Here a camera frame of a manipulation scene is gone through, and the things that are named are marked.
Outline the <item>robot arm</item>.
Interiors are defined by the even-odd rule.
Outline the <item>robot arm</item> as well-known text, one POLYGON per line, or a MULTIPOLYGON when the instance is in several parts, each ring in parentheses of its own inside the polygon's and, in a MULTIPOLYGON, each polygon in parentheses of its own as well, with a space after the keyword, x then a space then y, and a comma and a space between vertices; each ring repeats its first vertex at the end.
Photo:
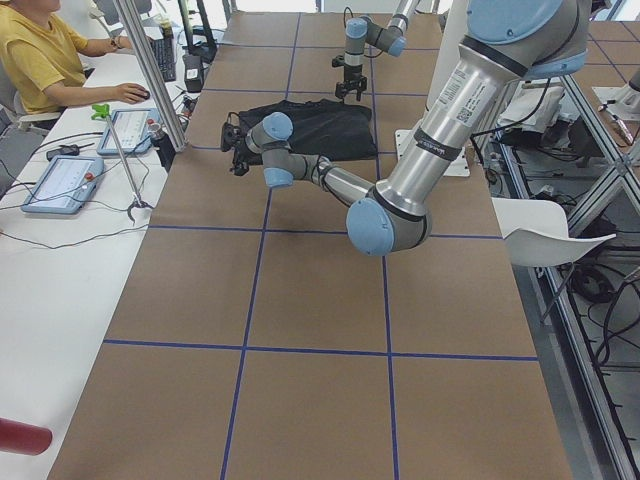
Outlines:
POLYGON ((248 129, 226 124, 223 150, 233 172, 262 160, 268 188, 309 181, 347 205, 352 244, 370 256, 420 245, 431 232, 426 199, 460 156, 506 84, 550 79, 579 70, 586 59, 589 1, 470 1, 458 45, 459 60, 438 98, 403 139, 391 174, 368 182, 323 155, 292 151, 290 118, 274 112, 248 129))
POLYGON ((334 95, 343 101, 354 92, 360 101, 367 89, 368 80, 363 74, 365 47, 371 46, 381 53, 398 57, 406 47, 405 33, 419 1, 401 1, 386 27, 376 24, 368 15, 347 17, 349 7, 343 13, 345 31, 344 52, 332 59, 333 68, 343 69, 343 79, 335 87, 334 95))

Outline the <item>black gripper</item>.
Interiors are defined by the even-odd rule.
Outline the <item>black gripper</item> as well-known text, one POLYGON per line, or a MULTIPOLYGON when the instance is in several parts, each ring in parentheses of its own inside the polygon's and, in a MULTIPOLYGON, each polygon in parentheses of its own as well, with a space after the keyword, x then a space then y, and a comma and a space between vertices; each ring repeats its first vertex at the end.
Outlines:
POLYGON ((233 140, 231 146, 234 153, 230 171, 235 176, 244 176, 251 166, 263 164, 261 155, 251 151, 244 138, 233 140))
POLYGON ((338 99, 344 100, 349 93, 354 92, 356 101, 360 102, 367 89, 367 84, 368 79, 363 75, 361 65, 344 64, 343 81, 336 84, 334 94, 338 99))

